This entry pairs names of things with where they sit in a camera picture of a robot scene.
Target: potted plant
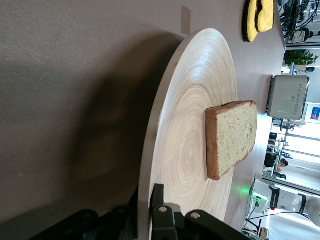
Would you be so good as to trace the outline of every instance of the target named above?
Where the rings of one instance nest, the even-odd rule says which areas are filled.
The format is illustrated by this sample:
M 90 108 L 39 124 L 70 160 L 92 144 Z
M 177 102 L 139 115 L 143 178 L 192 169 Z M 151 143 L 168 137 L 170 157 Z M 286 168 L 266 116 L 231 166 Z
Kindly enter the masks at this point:
M 308 50 L 287 50 L 284 54 L 284 62 L 289 67 L 295 65 L 308 66 L 314 64 L 319 56 L 314 56 Z

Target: round wooden board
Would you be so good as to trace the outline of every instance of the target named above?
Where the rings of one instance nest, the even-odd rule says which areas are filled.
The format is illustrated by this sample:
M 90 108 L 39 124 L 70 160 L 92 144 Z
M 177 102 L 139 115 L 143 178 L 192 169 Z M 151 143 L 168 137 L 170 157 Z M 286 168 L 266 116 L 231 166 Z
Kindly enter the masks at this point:
M 180 205 L 183 215 L 201 209 L 224 220 L 234 169 L 219 181 L 207 177 L 205 111 L 237 99 L 224 37 L 212 28 L 188 36 L 163 75 L 149 119 L 139 179 L 139 239 L 149 238 L 154 184 L 164 184 L 165 203 Z

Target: metal frame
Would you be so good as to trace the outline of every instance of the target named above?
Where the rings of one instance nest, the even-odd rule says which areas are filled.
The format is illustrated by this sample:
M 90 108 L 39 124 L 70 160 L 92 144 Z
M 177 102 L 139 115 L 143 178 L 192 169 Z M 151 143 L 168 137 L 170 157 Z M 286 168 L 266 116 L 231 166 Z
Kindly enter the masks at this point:
M 315 189 L 312 189 L 309 187 L 300 186 L 300 185 L 293 184 L 293 183 L 290 183 L 287 181 L 279 180 L 274 177 L 262 175 L 262 181 L 265 182 L 266 184 L 269 184 L 269 185 L 278 184 L 278 185 L 281 185 L 281 186 L 284 186 L 284 187 L 287 187 L 287 188 L 290 188 L 293 190 L 301 191 L 303 193 L 310 194 L 310 195 L 317 195 L 320 197 L 319 190 L 315 190 Z
M 313 140 L 313 141 L 319 141 L 320 142 L 320 138 L 314 138 L 314 137 L 309 137 L 309 136 L 301 136 L 301 135 L 290 134 L 290 133 L 288 133 L 288 129 L 286 129 L 285 135 L 284 135 L 284 141 L 285 142 L 287 141 L 287 137 L 294 137 L 294 138 L 307 139 L 307 140 Z M 315 158 L 320 158 L 320 155 L 315 155 L 315 154 L 311 154 L 311 153 L 307 153 L 307 152 L 301 152 L 301 151 L 288 149 L 288 148 L 286 148 L 285 145 L 283 146 L 283 150 L 289 151 L 289 152 L 292 152 L 292 153 L 307 155 L 307 156 L 311 156 L 311 157 L 315 157 Z

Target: bread crust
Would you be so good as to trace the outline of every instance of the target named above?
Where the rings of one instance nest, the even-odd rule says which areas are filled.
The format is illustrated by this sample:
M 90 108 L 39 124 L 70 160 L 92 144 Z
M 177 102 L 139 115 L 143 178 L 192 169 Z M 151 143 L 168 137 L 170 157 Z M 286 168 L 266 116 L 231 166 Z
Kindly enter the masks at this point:
M 205 137 L 206 137 L 206 163 L 207 163 L 207 176 L 212 180 L 219 180 L 224 174 L 219 174 L 219 156 L 218 156 L 218 115 L 223 112 L 230 111 L 242 107 L 243 104 L 248 104 L 251 107 L 257 108 L 254 101 L 234 101 L 223 106 L 211 107 L 205 111 Z M 245 160 L 248 154 L 253 150 L 254 144 L 248 153 L 235 164 L 230 166 L 233 167 L 243 160 Z

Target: green light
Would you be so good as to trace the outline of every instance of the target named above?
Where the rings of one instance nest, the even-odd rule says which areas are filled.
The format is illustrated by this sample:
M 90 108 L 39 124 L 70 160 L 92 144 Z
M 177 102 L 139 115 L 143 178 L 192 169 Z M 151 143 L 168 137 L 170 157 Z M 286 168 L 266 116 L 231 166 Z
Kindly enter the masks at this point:
M 248 188 L 243 188 L 243 189 L 241 189 L 240 195 L 241 195 L 241 196 L 242 196 L 242 195 L 249 195 L 249 193 L 250 193 L 250 189 L 248 189 Z
M 260 195 L 260 194 L 258 194 L 258 193 L 256 193 L 256 192 L 253 194 L 253 198 L 255 198 L 255 197 L 260 197 L 260 198 L 263 199 L 263 200 L 268 200 L 267 197 L 262 196 L 262 195 Z

